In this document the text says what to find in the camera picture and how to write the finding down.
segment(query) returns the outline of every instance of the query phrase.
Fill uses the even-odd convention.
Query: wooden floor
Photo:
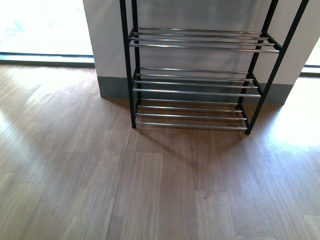
[[[0,65],[0,239],[319,240],[312,83],[248,136],[131,129],[94,69]]]

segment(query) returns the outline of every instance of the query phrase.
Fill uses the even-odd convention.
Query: glass door
[[[0,0],[0,54],[92,56],[82,0]]]

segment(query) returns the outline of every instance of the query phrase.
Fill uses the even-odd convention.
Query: white wall
[[[131,21],[131,1],[127,0]],[[141,27],[257,31],[270,1],[266,0],[137,0]],[[83,0],[97,74],[126,77],[119,0]],[[280,0],[269,33],[283,43],[300,0]],[[294,84],[320,36],[320,1],[310,0],[275,83]],[[247,71],[251,54],[141,48],[141,65]],[[266,83],[276,55],[261,54],[254,71]]]

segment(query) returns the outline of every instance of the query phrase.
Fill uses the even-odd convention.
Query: gray baseboard
[[[100,95],[102,98],[128,98],[128,85],[127,79],[124,77],[105,77],[98,76],[98,83],[100,89]],[[267,104],[285,104],[287,97],[293,85],[290,84],[273,84],[270,88],[268,96],[265,100]],[[188,87],[184,88],[185,91],[190,91]],[[256,94],[256,92],[247,92],[248,94]],[[172,100],[198,100],[198,101],[223,101],[223,102],[237,102],[238,98],[225,98],[209,95],[188,95],[188,94],[163,94],[163,93],[142,93],[144,98],[162,98]],[[246,98],[245,103],[257,103],[259,98]]]

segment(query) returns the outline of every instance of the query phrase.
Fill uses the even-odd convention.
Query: chrome rod
[[[215,119],[215,120],[247,120],[244,117],[225,117],[225,116],[196,116],[196,115],[172,115],[172,114],[152,114],[152,113],[136,113],[137,116],[145,117],[161,117],[161,118],[187,118],[187,119]]]
[[[186,44],[219,44],[219,45],[236,45],[236,46],[259,46],[273,47],[274,43],[254,43],[254,42],[235,42],[235,41],[197,41],[197,40],[182,40],[182,39],[155,39],[155,38],[140,38],[130,37],[133,41],[139,42],[167,42],[167,43],[186,43]]]
[[[245,72],[245,71],[212,71],[212,70],[199,70],[199,69],[158,68],[158,67],[140,67],[140,70],[180,71],[180,72],[213,73],[213,74],[248,74],[248,72]]]
[[[169,74],[145,74],[137,73],[140,77],[161,77],[161,78],[172,78],[172,79],[201,79],[204,80],[222,80],[222,81],[237,81],[237,82],[252,82],[252,78],[228,78],[228,77],[211,77],[211,76],[185,76],[185,75],[169,75]]]
[[[224,30],[201,30],[201,29],[186,29],[186,28],[164,28],[164,27],[138,27],[138,30],[152,30],[152,31],[177,31],[177,32],[191,32],[191,33],[219,33],[219,34],[252,34],[261,35],[262,32],[255,31],[224,31]]]
[[[192,125],[192,124],[171,124],[171,123],[156,123],[156,122],[142,122],[136,121],[140,125],[155,125],[181,128],[206,128],[206,129],[223,129],[223,130],[247,130],[246,127],[241,126],[213,126],[213,125]]]
[[[222,110],[211,108],[194,108],[194,107],[177,107],[177,106],[145,106],[139,105],[143,109],[161,109],[161,110],[188,110],[188,111],[205,111],[205,112],[221,112],[221,113],[242,113],[242,110]]]
[[[152,102],[170,102],[170,103],[190,103],[190,104],[213,104],[213,105],[234,105],[237,106],[236,102],[219,102],[219,101],[191,101],[191,100],[170,100],[170,99],[151,99],[142,98],[142,101]]]
[[[224,93],[224,92],[176,91],[176,90],[157,90],[157,89],[141,89],[141,88],[133,88],[132,90],[134,92],[147,92],[147,93],[213,95],[213,96],[251,97],[251,98],[261,97],[260,95],[257,95],[257,94]]]
[[[152,33],[134,31],[133,35],[144,36],[172,36],[183,38],[212,38],[212,39],[239,39],[239,40],[268,40],[268,37],[260,36],[228,36],[228,35],[207,35],[207,34],[177,34],[177,33]]]
[[[207,50],[207,51],[227,51],[227,52],[243,52],[243,53],[269,53],[278,54],[279,50],[261,50],[261,49],[243,49],[228,47],[206,47],[206,46],[177,46],[177,45],[153,45],[130,43],[130,47],[134,48],[168,48],[168,49],[187,49],[187,50]]]
[[[179,86],[195,86],[195,87],[216,87],[216,88],[233,88],[233,89],[257,89],[257,86],[243,85],[224,85],[224,84],[205,84],[205,83],[188,83],[188,82],[165,82],[165,81],[138,81],[137,84],[160,84],[160,85],[179,85]]]

